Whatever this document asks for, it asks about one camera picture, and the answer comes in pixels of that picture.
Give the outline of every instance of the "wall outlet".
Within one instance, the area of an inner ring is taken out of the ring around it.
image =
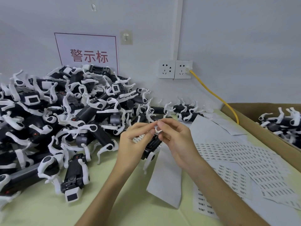
[[[175,60],[159,60],[158,78],[175,78]]]
[[[191,78],[191,74],[187,73],[186,68],[192,69],[192,61],[177,60],[175,62],[175,79]]]

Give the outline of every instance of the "red border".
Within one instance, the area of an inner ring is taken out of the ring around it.
[[[68,34],[68,35],[93,35],[93,34],[78,34],[78,33],[62,33],[62,32],[55,32],[54,34]],[[114,35],[94,35],[94,36],[107,36],[107,37],[115,37],[115,48],[116,48],[116,64],[117,64],[117,76],[119,76],[118,74],[118,57],[117,57],[117,42],[116,42],[116,36]],[[61,55],[60,55],[60,50],[58,49],[58,55],[60,56],[60,60],[61,60],[61,65],[62,64],[62,59],[61,59]]]

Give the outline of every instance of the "plug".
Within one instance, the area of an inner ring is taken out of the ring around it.
[[[186,67],[185,68],[185,74],[190,74],[190,70],[192,70],[192,67]]]

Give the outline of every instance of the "right hand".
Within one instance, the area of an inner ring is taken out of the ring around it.
[[[162,130],[159,139],[169,147],[179,167],[189,172],[192,165],[202,160],[188,127],[173,118],[161,119],[157,125],[157,130]]]

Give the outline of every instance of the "left hand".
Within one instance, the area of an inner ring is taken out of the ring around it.
[[[156,125],[157,121],[150,124],[135,123],[125,132],[121,133],[117,160],[114,167],[117,171],[127,173],[128,175],[134,171],[141,160],[146,145],[155,134],[154,127]],[[143,139],[138,143],[135,143],[133,138],[142,134],[145,134]]]

